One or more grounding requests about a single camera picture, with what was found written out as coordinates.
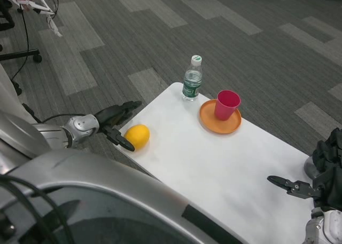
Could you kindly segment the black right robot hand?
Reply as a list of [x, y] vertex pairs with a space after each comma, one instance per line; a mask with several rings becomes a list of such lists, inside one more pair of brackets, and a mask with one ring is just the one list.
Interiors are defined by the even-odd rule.
[[341, 129], [335, 128], [327, 140], [320, 140], [304, 166], [312, 183], [292, 182], [279, 176], [268, 176], [272, 184], [301, 199], [312, 198], [314, 207], [341, 210]]

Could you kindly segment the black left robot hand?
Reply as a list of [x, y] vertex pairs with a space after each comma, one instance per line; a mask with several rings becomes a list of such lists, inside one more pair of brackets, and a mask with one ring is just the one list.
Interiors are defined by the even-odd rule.
[[128, 151], [134, 151], [133, 144], [128, 141], [121, 132], [115, 128], [131, 118], [135, 109], [140, 107], [141, 101], [128, 101], [122, 105], [113, 105], [94, 115], [99, 123], [98, 132], [103, 133], [114, 145], [120, 145]]

